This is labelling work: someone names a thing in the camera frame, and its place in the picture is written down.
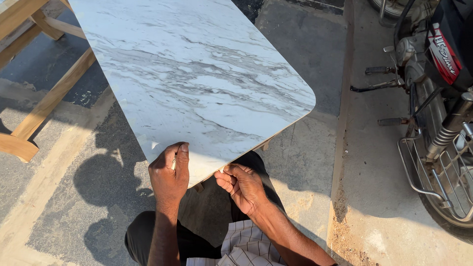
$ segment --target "person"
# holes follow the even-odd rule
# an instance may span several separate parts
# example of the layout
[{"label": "person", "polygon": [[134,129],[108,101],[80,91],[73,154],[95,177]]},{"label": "person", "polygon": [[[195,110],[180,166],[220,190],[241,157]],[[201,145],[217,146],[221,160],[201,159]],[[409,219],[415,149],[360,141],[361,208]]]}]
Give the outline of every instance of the person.
[{"label": "person", "polygon": [[177,211],[189,183],[188,147],[175,143],[149,165],[156,211],[140,213],[127,229],[125,246],[134,261],[141,266],[337,265],[288,220],[254,151],[214,174],[232,199],[233,223],[222,246],[213,247],[181,225]]}]

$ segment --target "concrete floor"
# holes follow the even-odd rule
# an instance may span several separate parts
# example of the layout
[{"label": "concrete floor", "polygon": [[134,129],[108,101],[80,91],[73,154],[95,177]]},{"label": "concrete floor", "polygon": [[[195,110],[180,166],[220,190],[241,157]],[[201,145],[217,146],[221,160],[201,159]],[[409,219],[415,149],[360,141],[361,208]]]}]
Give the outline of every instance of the concrete floor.
[{"label": "concrete floor", "polygon": [[[77,23],[69,11],[58,19]],[[255,24],[317,97],[310,115],[258,152],[291,221],[325,246],[346,23],[267,0]],[[41,34],[0,70],[0,131],[10,133],[86,48],[68,34],[57,42]],[[2,263],[136,265],[124,233],[137,214],[154,209],[154,199],[148,162],[107,86],[95,63],[33,138],[40,151],[31,162],[0,153]],[[229,198],[214,179],[204,187],[188,190],[179,219],[218,246],[231,222]]]},{"label": "concrete floor", "polygon": [[[352,84],[363,87],[392,79],[365,76],[364,69],[391,66],[382,49],[392,45],[393,30],[377,23],[365,0],[353,4]],[[473,246],[443,231],[407,182],[396,146],[406,128],[377,125],[378,119],[407,117],[408,96],[402,89],[347,96],[342,150],[348,153],[343,152],[341,171],[334,178],[339,183],[334,184],[338,189],[328,241],[337,261],[356,266],[470,264]]]},{"label": "concrete floor", "polygon": [[[465,265],[472,246],[441,230],[407,184],[395,146],[405,129],[376,125],[406,116],[407,96],[400,89],[346,91],[349,83],[387,79],[363,71],[390,64],[382,48],[392,44],[392,30],[378,25],[366,0],[344,6],[341,17],[264,2],[255,25],[311,86],[317,104],[258,153],[291,221],[341,265]],[[70,12],[59,19],[75,23]],[[11,132],[77,60],[87,48],[81,41],[41,34],[0,70],[0,132]],[[40,151],[28,164],[0,153],[2,264],[136,265],[123,235],[137,214],[154,208],[148,162],[98,64],[33,141]],[[231,221],[228,194],[212,178],[204,187],[187,191],[179,219],[218,246]]]}]

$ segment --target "marble laminate board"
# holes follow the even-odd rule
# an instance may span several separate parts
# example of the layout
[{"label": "marble laminate board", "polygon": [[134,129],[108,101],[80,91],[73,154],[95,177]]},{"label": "marble laminate board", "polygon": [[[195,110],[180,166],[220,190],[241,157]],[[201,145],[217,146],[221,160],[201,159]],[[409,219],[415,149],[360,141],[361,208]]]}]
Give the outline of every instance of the marble laminate board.
[{"label": "marble laminate board", "polygon": [[190,143],[189,187],[314,108],[231,0],[70,4],[147,160]]}]

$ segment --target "footrest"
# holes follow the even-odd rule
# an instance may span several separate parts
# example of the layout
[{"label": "footrest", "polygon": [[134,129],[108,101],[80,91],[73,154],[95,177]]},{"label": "footrest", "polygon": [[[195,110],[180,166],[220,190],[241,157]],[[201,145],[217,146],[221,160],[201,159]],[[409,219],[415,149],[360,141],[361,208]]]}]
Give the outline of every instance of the footrest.
[{"label": "footrest", "polygon": [[367,67],[365,70],[365,75],[388,74],[388,73],[394,73],[394,68],[392,67]]},{"label": "footrest", "polygon": [[379,126],[402,125],[402,124],[408,124],[408,123],[409,123],[409,119],[404,118],[404,117],[385,118],[385,119],[378,120]]}]

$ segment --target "wooden table frame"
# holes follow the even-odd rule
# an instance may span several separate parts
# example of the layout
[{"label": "wooden table frame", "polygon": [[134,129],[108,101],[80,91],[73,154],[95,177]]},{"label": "wooden table frame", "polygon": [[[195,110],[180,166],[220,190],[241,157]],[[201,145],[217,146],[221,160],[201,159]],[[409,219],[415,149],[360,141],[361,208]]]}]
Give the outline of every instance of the wooden table frame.
[{"label": "wooden table frame", "polygon": [[[53,40],[58,40],[64,33],[86,38],[81,28],[47,17],[40,9],[47,1],[49,0],[5,0],[0,3],[0,39],[26,19],[35,23],[0,52],[0,68],[8,64],[41,32]],[[61,2],[71,9],[67,0]],[[22,162],[29,162],[39,148],[28,139],[95,60],[92,49],[88,48],[11,134],[0,133],[0,151],[16,155]]]}]

